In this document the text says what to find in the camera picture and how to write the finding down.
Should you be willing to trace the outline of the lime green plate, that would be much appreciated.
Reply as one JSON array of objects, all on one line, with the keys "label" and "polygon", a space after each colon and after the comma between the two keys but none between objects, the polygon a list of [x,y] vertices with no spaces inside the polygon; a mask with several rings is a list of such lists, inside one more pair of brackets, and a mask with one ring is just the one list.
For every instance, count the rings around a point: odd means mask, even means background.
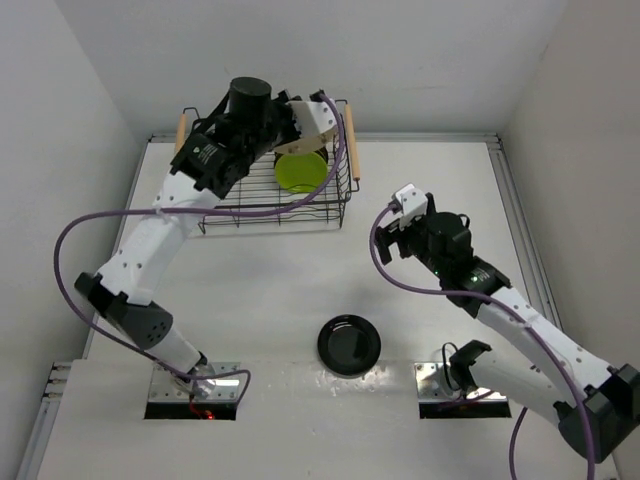
[{"label": "lime green plate", "polygon": [[291,193],[311,193],[328,175],[328,160],[320,152],[302,155],[277,154],[274,175],[278,186]]}]

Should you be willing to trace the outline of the black glossy plate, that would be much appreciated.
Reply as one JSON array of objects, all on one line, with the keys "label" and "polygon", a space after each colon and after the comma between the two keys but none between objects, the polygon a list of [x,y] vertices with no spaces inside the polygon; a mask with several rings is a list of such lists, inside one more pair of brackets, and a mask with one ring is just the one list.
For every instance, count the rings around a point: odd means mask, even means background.
[{"label": "black glossy plate", "polygon": [[367,319],[353,314],[336,316],[320,329],[316,351],[321,364],[342,378],[369,372],[378,362],[381,337]]}]

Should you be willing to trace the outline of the beige plate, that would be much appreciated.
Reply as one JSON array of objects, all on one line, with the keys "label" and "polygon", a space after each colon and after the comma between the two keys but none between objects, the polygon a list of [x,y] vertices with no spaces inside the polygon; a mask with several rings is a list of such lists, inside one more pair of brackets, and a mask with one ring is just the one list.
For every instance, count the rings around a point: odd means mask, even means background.
[{"label": "beige plate", "polygon": [[333,139],[333,131],[312,137],[303,137],[290,143],[274,147],[272,151],[280,155],[305,155],[324,148]]}]

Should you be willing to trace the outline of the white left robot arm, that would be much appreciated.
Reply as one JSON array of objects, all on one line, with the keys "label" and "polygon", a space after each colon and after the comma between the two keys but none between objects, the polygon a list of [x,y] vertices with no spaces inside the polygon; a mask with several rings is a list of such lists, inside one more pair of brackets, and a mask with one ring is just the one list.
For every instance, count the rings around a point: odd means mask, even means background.
[{"label": "white left robot arm", "polygon": [[203,354],[154,302],[161,277],[199,223],[253,163],[300,137],[286,91],[264,80],[238,77],[218,106],[195,121],[176,151],[153,211],[142,216],[116,254],[94,274],[82,273],[76,291],[140,350],[180,374],[193,374]]}]

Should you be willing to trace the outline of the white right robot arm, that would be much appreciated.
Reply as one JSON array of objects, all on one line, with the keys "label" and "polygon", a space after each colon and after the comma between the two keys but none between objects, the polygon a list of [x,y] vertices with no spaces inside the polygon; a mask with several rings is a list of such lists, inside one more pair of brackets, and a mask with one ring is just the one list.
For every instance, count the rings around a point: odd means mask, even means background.
[{"label": "white right robot arm", "polygon": [[416,259],[437,278],[435,295],[493,329],[530,363],[516,367],[488,343],[472,340],[448,362],[452,392],[486,388],[513,399],[555,426],[591,467],[638,428],[638,369],[592,354],[538,312],[505,274],[475,254],[466,215],[437,211],[433,195],[412,184],[396,191],[383,212],[396,217],[371,228],[376,269],[391,262],[396,246],[401,258]]}]

